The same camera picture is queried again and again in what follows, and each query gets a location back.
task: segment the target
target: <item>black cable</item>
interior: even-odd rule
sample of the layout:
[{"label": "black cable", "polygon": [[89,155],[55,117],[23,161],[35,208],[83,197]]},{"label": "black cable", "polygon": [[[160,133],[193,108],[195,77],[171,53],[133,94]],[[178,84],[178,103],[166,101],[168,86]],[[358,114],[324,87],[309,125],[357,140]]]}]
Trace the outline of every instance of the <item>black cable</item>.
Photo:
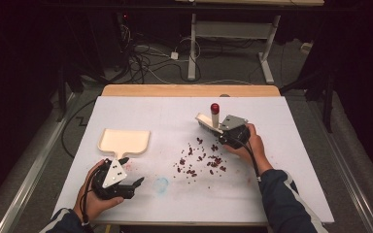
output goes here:
[{"label": "black cable", "polygon": [[181,66],[179,66],[179,65],[177,65],[177,64],[166,64],[166,65],[160,66],[160,67],[158,67],[158,68],[152,70],[152,72],[155,72],[155,71],[157,71],[157,70],[159,70],[159,69],[162,69],[162,68],[164,68],[164,67],[166,67],[166,66],[170,66],[170,65],[178,67],[178,70],[180,71],[180,77],[181,77],[181,80],[183,80],[184,78],[183,78],[183,71],[182,71],[182,68],[181,68]]},{"label": "black cable", "polygon": [[[130,76],[131,76],[131,80],[130,80],[130,81],[131,81],[132,83],[138,83],[139,80],[142,80],[142,81],[141,81],[141,84],[143,84],[143,83],[145,82],[145,75],[146,75],[146,74],[144,74],[144,72],[148,72],[148,66],[149,66],[149,63],[144,62],[144,59],[141,59],[140,57],[138,57],[138,55],[136,54],[136,52],[133,52],[133,53],[131,54],[131,58],[135,60],[135,61],[133,61],[132,64],[136,64],[136,65],[138,65],[138,69],[133,68],[133,67],[132,67],[132,64],[131,64],[131,68],[130,68],[130,70],[129,70],[129,72],[130,72]],[[139,73],[141,73],[141,77],[136,78],[136,76],[137,76]]]},{"label": "black cable", "polygon": [[[210,40],[210,39],[207,39],[207,38],[199,38],[199,39],[204,41],[204,42],[206,41],[206,42],[213,43],[213,44],[216,44],[216,45],[220,46],[219,48],[205,47],[205,46],[202,45],[202,42],[199,42],[200,48],[201,48],[201,55],[200,56],[202,56],[203,58],[207,58],[207,59],[217,58],[217,57],[221,56],[225,51],[247,49],[256,41],[254,39],[248,39],[248,40],[244,41],[244,44],[236,46],[236,45],[233,45],[232,43],[241,43],[241,42],[230,42],[230,43],[228,43],[226,41]],[[204,55],[205,50],[220,50],[220,51],[215,55],[205,56]]]},{"label": "black cable", "polygon": [[260,61],[260,64],[259,64],[255,69],[253,69],[253,70],[248,74],[249,83],[251,83],[251,73],[254,73],[255,71],[259,70],[259,69],[262,67],[262,64],[263,64],[265,61],[266,61],[266,60],[264,60],[264,61]]},{"label": "black cable", "polygon": [[247,152],[250,154],[251,161],[253,162],[253,166],[254,166],[256,177],[259,180],[259,170],[258,170],[258,166],[256,165],[255,156],[254,156],[253,149],[251,148],[251,144],[249,144],[250,148],[251,148],[251,149],[249,149],[247,147],[247,145],[245,145],[244,143],[242,143],[241,141],[239,141],[239,140],[237,140],[235,138],[227,138],[227,140],[233,140],[233,141],[235,141],[235,143],[240,144],[245,150],[247,150]]},{"label": "black cable", "polygon": [[145,55],[139,54],[139,56],[142,58],[141,61],[144,64],[143,67],[149,68],[151,66],[151,60],[147,56],[145,56]]},{"label": "black cable", "polygon": [[87,194],[91,192],[91,190],[89,190],[89,186],[92,183],[93,177],[99,171],[100,171],[100,169],[99,169],[99,167],[97,167],[89,175],[89,178],[88,178],[88,180],[86,182],[86,185],[85,185],[84,194],[83,194],[83,196],[81,197],[81,200],[80,200],[80,209],[81,209],[81,213],[83,214],[83,228],[85,229],[85,232],[87,232],[87,233],[93,233],[93,229],[92,229],[92,227],[89,224],[89,217],[88,217],[88,215],[86,213],[86,197],[87,197]]},{"label": "black cable", "polygon": [[72,152],[70,152],[67,148],[66,148],[66,145],[65,145],[65,141],[64,141],[64,135],[65,135],[65,130],[66,128],[68,127],[69,123],[71,122],[71,120],[83,109],[85,108],[86,106],[88,106],[89,104],[91,103],[95,103],[96,102],[96,99],[94,100],[91,100],[89,101],[88,103],[84,104],[82,107],[80,107],[69,119],[68,121],[66,121],[65,123],[65,127],[63,127],[62,129],[62,132],[61,132],[61,135],[60,135],[60,141],[61,141],[61,144],[62,144],[62,147],[63,149],[65,150],[65,152],[71,157],[71,158],[75,158],[75,155],[72,154]]},{"label": "black cable", "polygon": [[128,73],[128,70],[129,70],[129,64],[126,65],[126,66],[124,66],[124,67],[122,68],[122,70],[120,71],[120,73],[117,74],[117,75],[115,75],[115,76],[114,76],[113,78],[111,78],[109,81],[110,81],[111,83],[113,83],[113,82],[119,80],[120,78],[122,78],[123,76],[125,76],[126,73]]},{"label": "black cable", "polygon": [[150,66],[160,65],[160,64],[163,64],[163,63],[169,62],[169,61],[173,61],[173,59],[166,59],[166,60],[163,60],[163,61],[159,61],[157,63],[150,64]]},{"label": "black cable", "polygon": [[281,51],[281,62],[280,62],[280,78],[281,82],[283,81],[283,58],[284,58],[284,49],[286,48],[287,43],[283,45],[283,50]]}]

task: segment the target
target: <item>wooden table edge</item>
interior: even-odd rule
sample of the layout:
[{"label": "wooden table edge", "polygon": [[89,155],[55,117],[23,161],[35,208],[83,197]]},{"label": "wooden table edge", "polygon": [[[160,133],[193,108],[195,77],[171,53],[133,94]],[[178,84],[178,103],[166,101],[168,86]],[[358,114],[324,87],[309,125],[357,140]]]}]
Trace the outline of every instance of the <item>wooden table edge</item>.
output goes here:
[{"label": "wooden table edge", "polygon": [[102,96],[139,97],[278,97],[275,85],[109,84]]}]

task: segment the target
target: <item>blue mark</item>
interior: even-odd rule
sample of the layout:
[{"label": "blue mark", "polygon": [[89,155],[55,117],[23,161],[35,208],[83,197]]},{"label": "blue mark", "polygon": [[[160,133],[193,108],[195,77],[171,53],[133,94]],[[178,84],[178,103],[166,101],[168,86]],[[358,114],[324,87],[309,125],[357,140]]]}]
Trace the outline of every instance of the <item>blue mark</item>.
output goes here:
[{"label": "blue mark", "polygon": [[165,178],[156,179],[153,183],[153,190],[158,194],[163,194],[166,191],[168,184],[169,182]]}]

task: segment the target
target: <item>stain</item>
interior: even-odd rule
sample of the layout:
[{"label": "stain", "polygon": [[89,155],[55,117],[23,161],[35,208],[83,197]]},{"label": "stain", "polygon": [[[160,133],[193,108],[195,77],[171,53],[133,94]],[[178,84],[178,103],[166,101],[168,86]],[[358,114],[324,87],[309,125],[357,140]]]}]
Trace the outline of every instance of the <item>stain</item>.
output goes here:
[{"label": "stain", "polygon": [[122,167],[123,167],[123,169],[124,169],[125,171],[130,172],[130,171],[132,171],[132,162],[127,162],[127,163],[123,164]]},{"label": "stain", "polygon": [[169,182],[165,178],[158,178],[153,182],[153,190],[158,194],[163,194],[166,192],[168,184]]}]

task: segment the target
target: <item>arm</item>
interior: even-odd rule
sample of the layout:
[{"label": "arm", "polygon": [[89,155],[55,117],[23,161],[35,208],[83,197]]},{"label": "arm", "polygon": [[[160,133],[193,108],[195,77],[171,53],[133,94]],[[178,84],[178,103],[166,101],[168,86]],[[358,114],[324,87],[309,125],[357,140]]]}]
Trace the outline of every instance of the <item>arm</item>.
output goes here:
[{"label": "arm", "polygon": [[[247,124],[251,137],[247,146],[254,152],[261,182],[262,205],[274,232],[326,232],[320,219],[309,209],[297,193],[290,175],[275,170],[265,156],[262,139],[256,134],[253,124]],[[251,155],[244,149],[237,150],[225,145],[226,150],[253,165]]]},{"label": "arm", "polygon": [[[41,232],[90,232],[89,222],[84,223],[82,213],[82,199],[85,195],[85,186],[91,183],[90,175],[104,163],[104,160],[99,161],[92,169],[89,170],[85,178],[84,184],[77,196],[74,209],[61,209],[52,218],[51,222]],[[91,221],[97,218],[102,212],[113,208],[123,202],[122,197],[115,197],[110,200],[99,199],[93,191],[86,194],[86,214],[88,220]]]}]

